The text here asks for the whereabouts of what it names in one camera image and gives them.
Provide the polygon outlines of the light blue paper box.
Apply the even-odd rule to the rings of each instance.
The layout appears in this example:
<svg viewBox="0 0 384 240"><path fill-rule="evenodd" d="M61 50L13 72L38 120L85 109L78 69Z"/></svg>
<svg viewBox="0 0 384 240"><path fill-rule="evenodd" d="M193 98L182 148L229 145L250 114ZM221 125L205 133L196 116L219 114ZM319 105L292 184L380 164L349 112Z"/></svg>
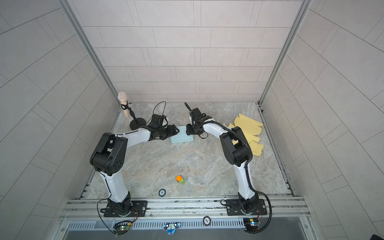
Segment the light blue paper box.
<svg viewBox="0 0 384 240"><path fill-rule="evenodd" d="M194 136L187 134L186 126L178 126L177 128L179 130L179 133L171 137L172 144L188 143L194 141Z"/></svg>

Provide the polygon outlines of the yellow paper box stack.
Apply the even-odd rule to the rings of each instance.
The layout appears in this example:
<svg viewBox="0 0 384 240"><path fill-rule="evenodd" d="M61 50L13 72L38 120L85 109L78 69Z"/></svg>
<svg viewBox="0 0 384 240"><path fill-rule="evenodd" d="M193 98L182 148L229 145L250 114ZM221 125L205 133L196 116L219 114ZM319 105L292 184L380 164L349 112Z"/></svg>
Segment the yellow paper box stack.
<svg viewBox="0 0 384 240"><path fill-rule="evenodd" d="M260 156L264 145L260 144L260 138L258 135L262 132L263 124L248 118L242 114L239 114L235 119L235 124L229 124L229 128L240 127L251 147L252 154L254 156Z"/></svg>

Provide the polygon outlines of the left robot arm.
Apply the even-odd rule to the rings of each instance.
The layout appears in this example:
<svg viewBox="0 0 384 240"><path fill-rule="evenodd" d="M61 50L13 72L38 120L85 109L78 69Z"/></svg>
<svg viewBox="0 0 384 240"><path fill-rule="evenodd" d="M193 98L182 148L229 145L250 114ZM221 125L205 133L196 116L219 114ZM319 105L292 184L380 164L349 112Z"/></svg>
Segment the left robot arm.
<svg viewBox="0 0 384 240"><path fill-rule="evenodd" d="M155 119L148 125L126 134L104 133L90 158L90 164L101 175L107 187L108 206L117 215L126 216L133 209L131 195L121 171L127 148L153 140L165 140L180 132L175 125L163 124L167 120L165 116L153 117Z"/></svg>

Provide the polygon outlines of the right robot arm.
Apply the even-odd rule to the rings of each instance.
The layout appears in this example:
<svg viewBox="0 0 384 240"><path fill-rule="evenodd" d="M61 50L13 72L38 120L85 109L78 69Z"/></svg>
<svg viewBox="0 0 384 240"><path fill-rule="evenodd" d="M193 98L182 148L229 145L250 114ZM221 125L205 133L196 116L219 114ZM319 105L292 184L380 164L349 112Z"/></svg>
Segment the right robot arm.
<svg viewBox="0 0 384 240"><path fill-rule="evenodd" d="M253 158L252 150L239 127L226 127L201 113L198 108L188 108L191 123L187 125L188 135L211 134L220 139L227 161L234 166L239 184L239 204L242 211L250 214L259 200L250 179L248 164Z"/></svg>

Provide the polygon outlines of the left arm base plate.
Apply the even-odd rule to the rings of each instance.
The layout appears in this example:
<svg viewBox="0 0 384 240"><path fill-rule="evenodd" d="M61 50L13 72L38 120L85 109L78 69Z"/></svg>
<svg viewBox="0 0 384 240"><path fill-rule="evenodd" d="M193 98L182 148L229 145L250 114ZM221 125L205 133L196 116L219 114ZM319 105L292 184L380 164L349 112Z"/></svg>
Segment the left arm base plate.
<svg viewBox="0 0 384 240"><path fill-rule="evenodd" d="M123 203L115 203L108 200L107 207L101 210L106 218L123 218L123 217L144 217L146 214L147 201L125 201Z"/></svg>

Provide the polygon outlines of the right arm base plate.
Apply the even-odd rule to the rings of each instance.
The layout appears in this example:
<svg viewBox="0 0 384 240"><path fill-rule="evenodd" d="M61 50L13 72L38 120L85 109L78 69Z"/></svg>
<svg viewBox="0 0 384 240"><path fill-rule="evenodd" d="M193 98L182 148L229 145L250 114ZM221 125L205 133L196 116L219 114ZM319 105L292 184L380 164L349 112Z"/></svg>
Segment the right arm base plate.
<svg viewBox="0 0 384 240"><path fill-rule="evenodd" d="M228 216L262 215L268 214L267 205L263 199L244 201L239 199L227 199L222 204L226 205Z"/></svg>

